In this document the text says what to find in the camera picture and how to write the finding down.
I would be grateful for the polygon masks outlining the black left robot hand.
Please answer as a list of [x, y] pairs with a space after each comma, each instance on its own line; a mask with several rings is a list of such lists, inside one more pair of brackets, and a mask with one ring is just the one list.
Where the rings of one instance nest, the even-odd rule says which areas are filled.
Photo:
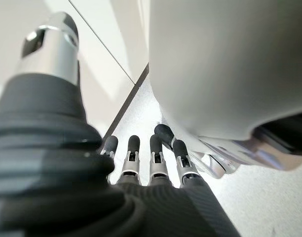
[[[237, 237], [183, 141], [150, 138], [150, 181], [139, 177], [133, 135], [119, 180], [118, 140], [103, 141], [86, 120], [78, 31], [54, 13], [24, 41], [17, 72], [0, 97], [0, 237]], [[181, 186], [167, 172], [174, 152]]]

